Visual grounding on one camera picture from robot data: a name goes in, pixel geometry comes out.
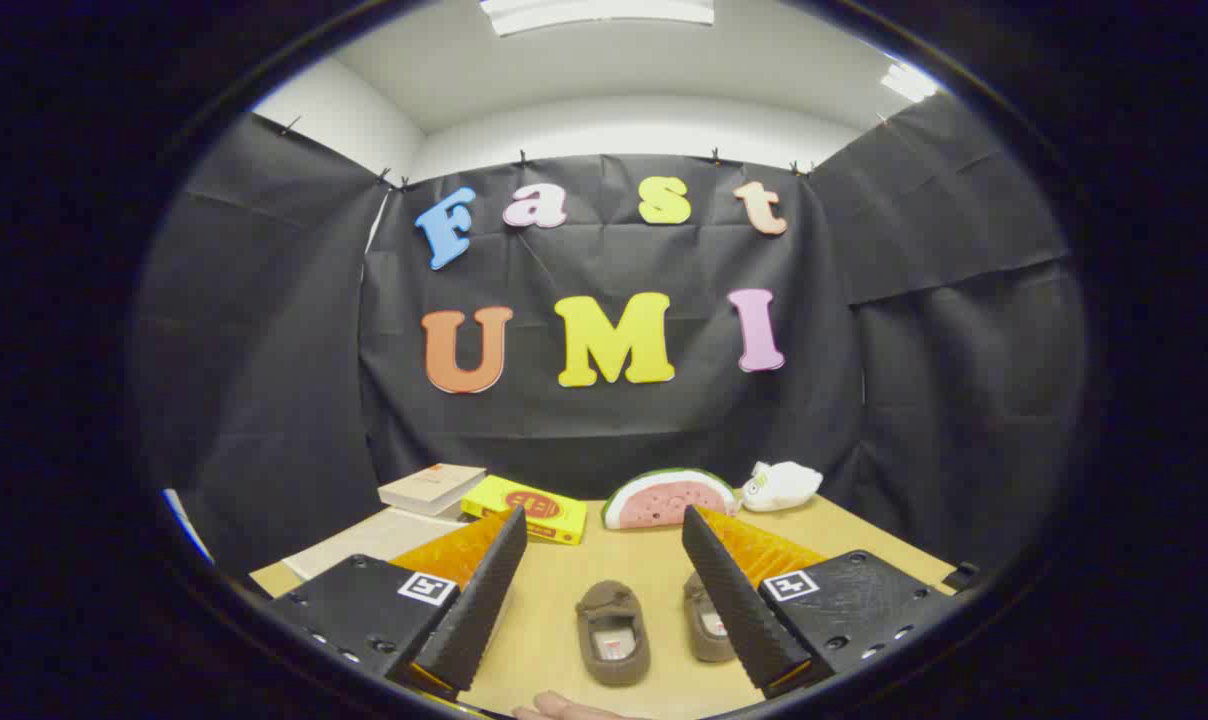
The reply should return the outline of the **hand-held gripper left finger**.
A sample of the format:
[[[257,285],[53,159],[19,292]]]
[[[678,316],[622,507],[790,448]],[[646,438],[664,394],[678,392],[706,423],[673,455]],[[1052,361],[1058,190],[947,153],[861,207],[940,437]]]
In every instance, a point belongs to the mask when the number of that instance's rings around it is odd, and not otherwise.
[[[490,512],[394,561],[353,553],[267,610],[339,664],[458,696],[480,670],[527,541],[522,507]]]

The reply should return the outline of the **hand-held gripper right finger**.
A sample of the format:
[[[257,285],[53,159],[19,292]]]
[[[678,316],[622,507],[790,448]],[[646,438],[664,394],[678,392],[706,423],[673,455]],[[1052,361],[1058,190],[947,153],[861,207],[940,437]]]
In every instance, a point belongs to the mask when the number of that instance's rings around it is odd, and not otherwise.
[[[823,557],[697,505],[683,512],[683,550],[747,678],[767,698],[892,655],[957,606],[956,592],[869,550]]]

